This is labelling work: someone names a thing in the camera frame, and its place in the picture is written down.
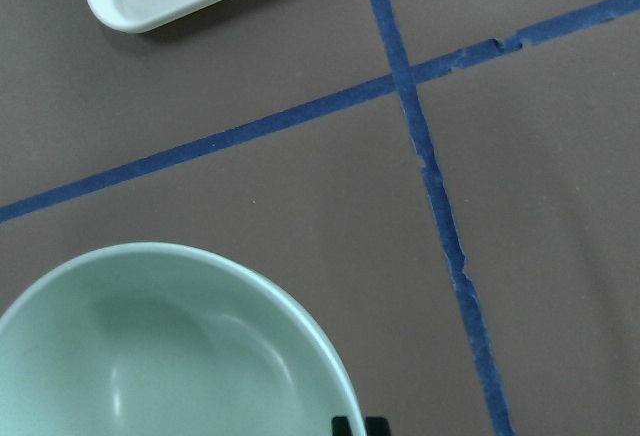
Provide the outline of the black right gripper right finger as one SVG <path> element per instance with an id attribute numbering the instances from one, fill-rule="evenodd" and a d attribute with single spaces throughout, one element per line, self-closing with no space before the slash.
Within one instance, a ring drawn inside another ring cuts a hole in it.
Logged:
<path id="1" fill-rule="evenodd" d="M 390 436 L 390 425 L 385 417 L 367 416 L 364 423 L 368 436 Z"/>

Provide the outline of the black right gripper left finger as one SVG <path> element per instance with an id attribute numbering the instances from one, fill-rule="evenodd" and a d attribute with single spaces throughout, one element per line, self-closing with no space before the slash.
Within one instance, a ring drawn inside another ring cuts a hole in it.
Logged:
<path id="1" fill-rule="evenodd" d="M 352 429 L 347 416 L 334 416 L 331 420 L 333 436 L 352 436 Z"/>

